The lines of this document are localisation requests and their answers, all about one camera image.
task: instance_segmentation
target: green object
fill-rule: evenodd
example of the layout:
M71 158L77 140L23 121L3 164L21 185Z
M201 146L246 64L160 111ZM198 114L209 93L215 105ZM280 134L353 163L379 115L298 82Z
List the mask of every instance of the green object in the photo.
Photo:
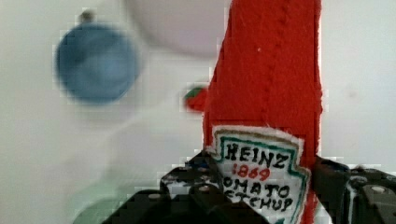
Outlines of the green object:
M203 90L205 87L195 87L191 91L189 91L185 96L184 99L187 100L189 98L195 97L198 95L198 93Z

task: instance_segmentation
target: white background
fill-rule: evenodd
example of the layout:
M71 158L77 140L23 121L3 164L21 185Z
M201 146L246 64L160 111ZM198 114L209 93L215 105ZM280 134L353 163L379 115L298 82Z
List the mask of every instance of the white background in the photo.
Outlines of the white background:
M187 113L180 97L192 84L209 80L227 9L210 1L208 7L218 9L175 0L165 10L147 2L135 5L146 16L160 21L183 12L185 18L176 21L188 21L172 23L172 29L166 29L169 22L158 23L153 33L160 37L154 40L189 51L193 38L186 34L207 32L205 41L196 40L198 53L212 57L195 58L147 41L136 25L152 24L139 15L130 21L131 5L120 1L0 0L0 223L71 223L98 200L156 186L172 165L201 148L201 117ZM115 105L77 105L54 79L53 53L84 7L97 10L99 19L140 47L140 78ZM196 14L189 18L188 10L198 9L202 20L213 21L207 27L195 23ZM323 0L322 156L396 171L394 11L393 0ZM176 44L166 41L173 38Z

